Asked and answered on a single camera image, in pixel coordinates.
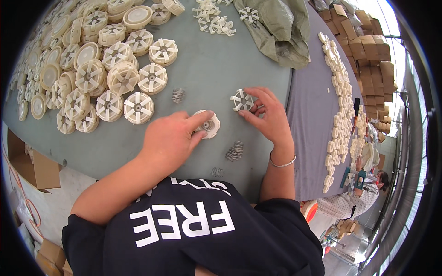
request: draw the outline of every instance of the bangle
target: bangle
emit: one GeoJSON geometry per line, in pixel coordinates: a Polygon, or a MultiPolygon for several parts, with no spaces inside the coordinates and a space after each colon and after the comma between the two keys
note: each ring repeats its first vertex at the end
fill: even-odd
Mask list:
{"type": "Polygon", "coordinates": [[[270,163],[271,163],[273,166],[278,167],[278,168],[283,168],[283,167],[286,167],[286,166],[288,166],[288,165],[291,165],[291,164],[293,164],[293,162],[295,162],[295,159],[296,159],[296,154],[295,154],[295,156],[293,157],[292,161],[288,162],[288,163],[285,164],[285,165],[278,166],[278,165],[275,165],[275,164],[272,162],[272,158],[270,158],[271,155],[272,155],[272,152],[270,152],[270,155],[269,155],[270,163]]]}

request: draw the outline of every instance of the coiled spring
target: coiled spring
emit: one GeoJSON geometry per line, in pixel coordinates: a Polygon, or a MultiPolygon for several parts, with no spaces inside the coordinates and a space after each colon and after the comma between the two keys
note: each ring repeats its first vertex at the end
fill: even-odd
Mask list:
{"type": "Polygon", "coordinates": [[[212,169],[212,176],[213,177],[223,177],[224,176],[224,170],[215,167],[215,168],[212,169]]]}
{"type": "Polygon", "coordinates": [[[225,157],[231,162],[243,157],[243,145],[243,142],[235,141],[233,147],[231,147],[225,154],[225,157]]]}
{"type": "Polygon", "coordinates": [[[172,101],[174,103],[181,103],[186,92],[182,88],[175,88],[172,92],[172,101]]]}

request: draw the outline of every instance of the plastic part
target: plastic part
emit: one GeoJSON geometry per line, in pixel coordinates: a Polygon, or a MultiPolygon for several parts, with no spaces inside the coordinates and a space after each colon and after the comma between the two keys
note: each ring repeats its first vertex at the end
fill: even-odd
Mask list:
{"type": "Polygon", "coordinates": [[[104,92],[97,98],[97,115],[106,122],[114,122],[123,114],[123,97],[112,93],[110,90],[104,92]]]}
{"type": "Polygon", "coordinates": [[[118,41],[123,41],[126,37],[126,26],[121,23],[107,25],[100,30],[98,35],[98,44],[110,46],[118,41]]]}
{"type": "Polygon", "coordinates": [[[81,29],[83,28],[84,17],[79,17],[72,22],[71,28],[71,44],[77,44],[81,42],[81,29]]]}
{"type": "Polygon", "coordinates": [[[132,29],[141,29],[146,26],[152,18],[152,9],[148,6],[135,6],[126,11],[123,17],[124,24],[132,29]]]}
{"type": "Polygon", "coordinates": [[[107,85],[111,92],[122,95],[132,92],[140,80],[135,65],[131,62],[120,62],[109,71],[107,85]]]}
{"type": "Polygon", "coordinates": [[[131,60],[132,56],[132,49],[128,44],[117,42],[104,51],[103,65],[109,71],[118,63],[131,60]]]}
{"type": "Polygon", "coordinates": [[[86,117],[84,119],[75,121],[75,128],[83,133],[91,133],[97,128],[99,121],[100,118],[97,115],[95,105],[91,104],[86,117]]]}
{"type": "Polygon", "coordinates": [[[32,116],[36,120],[40,120],[46,112],[46,104],[45,104],[45,96],[43,94],[36,94],[32,97],[32,101],[30,103],[30,111],[32,116]]]}
{"type": "Polygon", "coordinates": [[[133,55],[139,57],[149,51],[149,47],[153,44],[153,35],[146,29],[137,30],[130,33],[126,43],[132,49],[133,55]]]}
{"type": "Polygon", "coordinates": [[[90,105],[91,98],[89,95],[76,88],[66,96],[66,116],[72,121],[81,120],[86,117],[90,105]]]}
{"type": "Polygon", "coordinates": [[[252,24],[253,21],[259,20],[258,11],[250,7],[245,7],[242,10],[239,10],[239,13],[241,21],[246,19],[249,24],[252,24]]]}
{"type": "Polygon", "coordinates": [[[27,102],[22,99],[19,103],[19,121],[23,122],[27,116],[27,102]]]}
{"type": "Polygon", "coordinates": [[[107,13],[96,11],[84,18],[82,34],[92,36],[98,34],[107,25],[107,13]]]}
{"type": "Polygon", "coordinates": [[[153,12],[149,22],[150,25],[161,25],[169,21],[171,13],[162,3],[153,4],[150,8],[153,12]]]}
{"type": "Polygon", "coordinates": [[[91,59],[99,59],[100,58],[100,49],[95,42],[88,42],[81,46],[81,48],[77,51],[74,59],[74,68],[78,69],[80,65],[88,62],[91,59]]]}
{"type": "Polygon", "coordinates": [[[178,0],[162,0],[161,3],[176,16],[179,16],[185,11],[183,4],[178,0]]]}
{"type": "Polygon", "coordinates": [[[145,93],[135,92],[124,101],[124,117],[134,125],[148,122],[154,110],[152,99],[145,93]]]}
{"type": "Polygon", "coordinates": [[[71,134],[75,130],[74,121],[66,116],[63,108],[57,114],[57,129],[63,134],[71,134]]]}
{"type": "Polygon", "coordinates": [[[233,100],[233,104],[235,105],[233,111],[239,111],[241,107],[243,107],[244,110],[250,110],[253,106],[252,96],[246,94],[242,89],[238,89],[235,96],[230,97],[230,100],[233,100]]]}
{"type": "Polygon", "coordinates": [[[178,56],[178,46],[174,40],[158,39],[149,47],[149,60],[163,67],[171,65],[178,56]]]}
{"type": "Polygon", "coordinates": [[[47,64],[40,73],[40,85],[44,90],[49,90],[54,82],[60,77],[61,69],[58,64],[47,64]]]}
{"type": "Polygon", "coordinates": [[[151,63],[140,69],[138,87],[148,95],[160,93],[166,87],[168,77],[166,68],[159,64],[151,63]]]}
{"type": "Polygon", "coordinates": [[[99,88],[105,77],[104,66],[101,61],[91,59],[83,63],[75,75],[75,85],[83,93],[89,93],[99,88]]]}
{"type": "MultiPolygon", "coordinates": [[[[204,112],[204,111],[205,110],[197,111],[197,112],[195,112],[195,114],[193,114],[193,116],[198,113],[204,112]]],[[[208,121],[205,121],[204,124],[199,126],[195,130],[195,132],[201,131],[201,130],[206,131],[207,136],[203,138],[203,140],[205,140],[205,139],[214,138],[219,129],[220,129],[220,121],[218,120],[217,115],[214,113],[213,116],[208,121]]]]}

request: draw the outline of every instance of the sleeve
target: sleeve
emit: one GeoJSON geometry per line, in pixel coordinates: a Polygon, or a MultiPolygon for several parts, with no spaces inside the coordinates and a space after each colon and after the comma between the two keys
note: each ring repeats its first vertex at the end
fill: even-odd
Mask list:
{"type": "Polygon", "coordinates": [[[302,236],[306,237],[322,256],[322,246],[302,215],[299,202],[285,198],[274,198],[258,203],[255,210],[287,237],[297,240],[302,236]]]}
{"type": "Polygon", "coordinates": [[[76,276],[103,275],[104,227],[74,214],[63,227],[61,242],[66,259],[76,276]]]}

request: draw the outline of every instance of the person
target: person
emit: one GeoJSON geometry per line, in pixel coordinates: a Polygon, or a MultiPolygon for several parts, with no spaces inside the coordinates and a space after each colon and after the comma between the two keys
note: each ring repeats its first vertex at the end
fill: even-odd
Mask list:
{"type": "MultiPolygon", "coordinates": [[[[362,164],[361,158],[356,159],[356,170],[360,171],[362,164]]],[[[353,195],[342,193],[330,197],[318,198],[319,214],[332,217],[335,219],[352,219],[358,215],[365,213],[379,196],[377,190],[386,191],[390,186],[388,174],[383,170],[376,174],[377,181],[371,183],[369,179],[365,179],[364,186],[367,186],[371,191],[354,188],[353,195]]]]}
{"type": "Polygon", "coordinates": [[[320,242],[294,200],[284,106],[267,88],[244,91],[258,99],[239,115],[274,145],[258,204],[224,181],[168,177],[206,135],[192,132],[213,111],[156,119],[140,153],[75,201],[62,243],[76,276],[324,275],[320,242]]]}

